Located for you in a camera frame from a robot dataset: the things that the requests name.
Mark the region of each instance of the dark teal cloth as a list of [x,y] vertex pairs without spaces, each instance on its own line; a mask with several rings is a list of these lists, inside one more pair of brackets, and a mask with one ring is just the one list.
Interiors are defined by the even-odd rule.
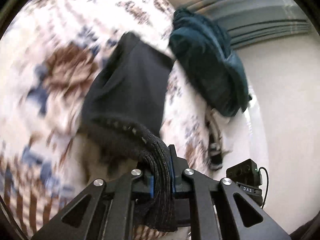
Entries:
[[174,13],[169,46],[193,87],[223,116],[245,111],[248,84],[242,62],[230,47],[228,33],[187,9]]

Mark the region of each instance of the folded cloth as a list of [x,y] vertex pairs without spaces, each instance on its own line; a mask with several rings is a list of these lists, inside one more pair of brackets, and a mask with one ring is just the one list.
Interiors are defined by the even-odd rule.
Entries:
[[181,8],[174,13],[169,46],[211,108],[227,117],[235,116],[240,108],[246,110],[247,79],[225,30],[206,17]]
[[177,230],[170,152],[159,138],[164,99],[173,61],[124,34],[92,83],[82,108],[82,131],[108,154],[146,164],[154,176],[154,197],[136,203],[135,224],[162,232]]

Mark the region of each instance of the black cable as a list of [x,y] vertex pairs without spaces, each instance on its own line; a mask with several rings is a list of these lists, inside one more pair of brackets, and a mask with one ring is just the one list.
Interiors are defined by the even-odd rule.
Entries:
[[266,194],[264,195],[264,200],[263,200],[263,204],[262,204],[262,209],[264,207],[264,204],[266,203],[266,198],[267,198],[267,194],[268,194],[268,188],[269,188],[269,175],[268,175],[268,172],[267,172],[267,169],[265,167],[260,167],[258,172],[259,174],[261,175],[261,172],[260,170],[263,169],[265,172],[266,172],[266,175],[267,175],[267,189],[266,189]]
[[22,240],[28,240],[28,238],[23,233],[23,231],[21,230],[21,228],[18,226],[17,222],[13,218],[12,214],[8,210],[8,208],[7,208],[6,204],[4,203],[4,200],[2,199],[1,195],[0,195],[0,205],[2,206],[3,210],[6,212],[7,218],[9,220],[9,223],[13,226],[13,228],[15,230],[17,230],[19,232],[19,234],[16,232],[17,235],[19,236],[19,238],[22,239]]

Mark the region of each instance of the patterned blanket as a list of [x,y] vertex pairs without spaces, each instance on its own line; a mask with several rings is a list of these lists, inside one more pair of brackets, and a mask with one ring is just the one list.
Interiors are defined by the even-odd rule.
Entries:
[[[99,148],[77,133],[81,106],[123,33],[134,31],[172,56],[173,12],[167,0],[30,0],[10,24],[0,41],[0,194],[28,237],[87,183],[135,166],[102,160]],[[160,133],[190,167],[210,175],[205,112],[176,62]],[[212,117],[228,123],[216,112]],[[230,145],[224,142],[225,151]],[[139,228],[136,239],[161,235]]]

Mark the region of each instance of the floral blanket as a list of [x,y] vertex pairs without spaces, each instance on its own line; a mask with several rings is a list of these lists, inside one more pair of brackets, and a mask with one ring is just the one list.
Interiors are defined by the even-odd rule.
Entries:
[[[30,0],[8,27],[0,41],[0,194],[28,237],[88,182],[115,179],[135,166],[100,158],[99,148],[78,132],[81,106],[123,33],[134,31],[172,56],[173,12],[167,0]],[[210,175],[205,112],[176,62],[160,133],[179,157]],[[228,151],[231,144],[224,144]],[[162,235],[139,230],[136,239]]]

